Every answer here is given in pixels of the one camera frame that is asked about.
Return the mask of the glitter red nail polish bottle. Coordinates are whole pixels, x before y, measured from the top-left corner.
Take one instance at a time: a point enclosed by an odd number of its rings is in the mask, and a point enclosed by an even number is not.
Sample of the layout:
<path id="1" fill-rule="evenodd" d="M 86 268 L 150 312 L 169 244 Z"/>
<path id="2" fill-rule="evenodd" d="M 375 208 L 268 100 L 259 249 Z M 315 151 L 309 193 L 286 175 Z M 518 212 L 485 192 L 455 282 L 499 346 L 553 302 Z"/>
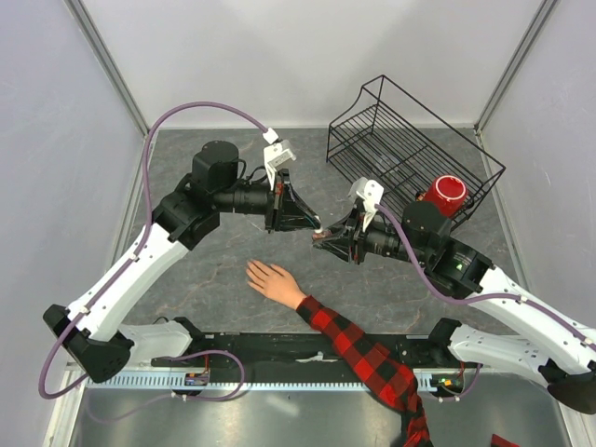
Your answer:
<path id="1" fill-rule="evenodd" d="M 321 243 L 322 241 L 329 238 L 331 235 L 332 235 L 332 232 L 329 229 L 317 230 L 312 234 L 312 242 L 314 244 Z"/>

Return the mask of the red plaid sleeve forearm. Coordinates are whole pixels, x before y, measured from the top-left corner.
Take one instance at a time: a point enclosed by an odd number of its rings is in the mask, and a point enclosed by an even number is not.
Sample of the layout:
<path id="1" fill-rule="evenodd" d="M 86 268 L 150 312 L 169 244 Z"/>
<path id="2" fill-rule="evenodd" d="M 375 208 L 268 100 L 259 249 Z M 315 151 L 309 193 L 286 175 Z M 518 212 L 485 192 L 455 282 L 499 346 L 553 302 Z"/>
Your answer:
<path id="1" fill-rule="evenodd" d="M 401 416 L 401 446 L 432 444 L 418 381 L 411 368 L 393 359 L 358 325 L 312 296 L 297 306 L 298 315 L 325 335 L 332 348 L 382 403 Z"/>

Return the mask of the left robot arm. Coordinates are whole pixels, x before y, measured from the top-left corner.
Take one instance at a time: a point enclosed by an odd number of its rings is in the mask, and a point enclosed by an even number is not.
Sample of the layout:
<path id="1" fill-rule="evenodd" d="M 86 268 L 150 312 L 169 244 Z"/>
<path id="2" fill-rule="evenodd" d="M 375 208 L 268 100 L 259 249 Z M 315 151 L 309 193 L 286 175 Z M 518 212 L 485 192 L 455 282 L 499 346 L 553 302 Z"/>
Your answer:
<path id="1" fill-rule="evenodd" d="M 184 366 L 203 359 L 201 332 L 187 318 L 142 326 L 123 321 L 170 267 L 218 228 L 224 212 L 262 215 L 267 232 L 319 229 L 319 217 L 291 185 L 288 166 L 294 159 L 287 141 L 266 146 L 266 177 L 254 181 L 242 176 L 235 145 L 206 143 L 111 269 L 84 296 L 45 312 L 43 320 L 91 381 L 106 382 L 127 366 L 153 359 L 176 358 Z"/>

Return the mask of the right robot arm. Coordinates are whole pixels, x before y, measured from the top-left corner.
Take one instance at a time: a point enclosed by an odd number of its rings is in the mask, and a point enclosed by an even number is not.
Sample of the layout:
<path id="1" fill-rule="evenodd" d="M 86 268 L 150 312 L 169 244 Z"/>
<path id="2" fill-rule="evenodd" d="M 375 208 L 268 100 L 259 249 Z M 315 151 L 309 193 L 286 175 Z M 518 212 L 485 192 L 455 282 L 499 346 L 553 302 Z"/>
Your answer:
<path id="1" fill-rule="evenodd" d="M 487 256 L 451 235 L 452 223 L 427 201 L 409 204 L 400 220 L 365 223 L 358 200 L 352 211 L 325 230 L 313 244 L 354 264 L 367 254 L 411 263 L 429 291 L 452 305 L 470 306 L 512 329 L 512 336 L 482 332 L 442 319 L 427 342 L 437 366 L 454 360 L 514 373 L 544 387 L 563 405 L 595 412 L 595 331 L 547 305 L 510 278 Z"/>

